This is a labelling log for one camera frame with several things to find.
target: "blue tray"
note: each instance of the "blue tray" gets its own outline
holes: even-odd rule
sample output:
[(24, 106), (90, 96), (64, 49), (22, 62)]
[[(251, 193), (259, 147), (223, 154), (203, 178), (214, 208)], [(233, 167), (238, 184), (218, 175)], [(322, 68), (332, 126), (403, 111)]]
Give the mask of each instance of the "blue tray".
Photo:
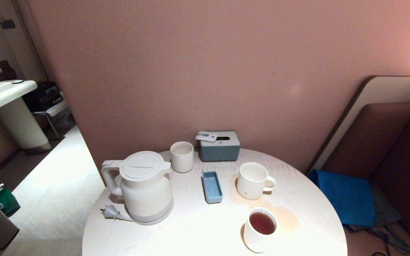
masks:
[(219, 185), (218, 174), (216, 172), (202, 172), (202, 185), (205, 193), (205, 200), (209, 204), (221, 203), (222, 191)]

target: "white mug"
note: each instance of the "white mug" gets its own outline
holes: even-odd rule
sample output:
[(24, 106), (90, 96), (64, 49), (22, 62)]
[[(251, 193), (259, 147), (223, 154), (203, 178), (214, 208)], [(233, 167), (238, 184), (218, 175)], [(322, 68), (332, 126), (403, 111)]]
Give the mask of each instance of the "white mug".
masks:
[[(254, 220), (254, 214), (262, 214), (263, 218), (256, 218)], [(246, 246), (254, 252), (266, 251), (272, 246), (273, 237), (275, 236), (277, 228), (278, 219), (276, 219), (275, 214), (263, 207), (253, 208), (251, 212), (249, 212), (243, 230), (243, 239)]]
[(179, 173), (187, 173), (194, 167), (194, 146), (186, 141), (174, 143), (170, 147), (172, 167)]
[(268, 171), (263, 165), (256, 162), (241, 165), (236, 190), (244, 198), (257, 199), (264, 191), (272, 191), (275, 186), (275, 179), (268, 176)]

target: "blue cloth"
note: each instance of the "blue cloth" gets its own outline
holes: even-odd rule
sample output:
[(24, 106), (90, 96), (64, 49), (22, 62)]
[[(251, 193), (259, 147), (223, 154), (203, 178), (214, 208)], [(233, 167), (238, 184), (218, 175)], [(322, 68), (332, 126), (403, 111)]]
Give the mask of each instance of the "blue cloth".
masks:
[(367, 180), (313, 170), (308, 178), (332, 203), (341, 223), (372, 227), (376, 219), (374, 197)]

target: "black box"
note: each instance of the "black box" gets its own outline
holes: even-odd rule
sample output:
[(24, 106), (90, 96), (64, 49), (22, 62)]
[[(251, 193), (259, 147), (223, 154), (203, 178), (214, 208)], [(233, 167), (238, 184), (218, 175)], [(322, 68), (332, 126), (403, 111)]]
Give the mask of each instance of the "black box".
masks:
[(37, 83), (37, 89), (22, 96), (31, 112), (43, 112), (62, 101), (57, 84), (52, 81)]

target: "green bag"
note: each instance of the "green bag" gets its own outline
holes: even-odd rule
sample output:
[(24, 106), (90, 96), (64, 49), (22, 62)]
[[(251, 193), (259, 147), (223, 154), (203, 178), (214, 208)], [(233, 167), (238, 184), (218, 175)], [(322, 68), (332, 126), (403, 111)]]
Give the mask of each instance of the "green bag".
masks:
[(15, 199), (15, 196), (7, 188), (0, 190), (0, 210), (7, 216), (12, 216), (20, 205)]

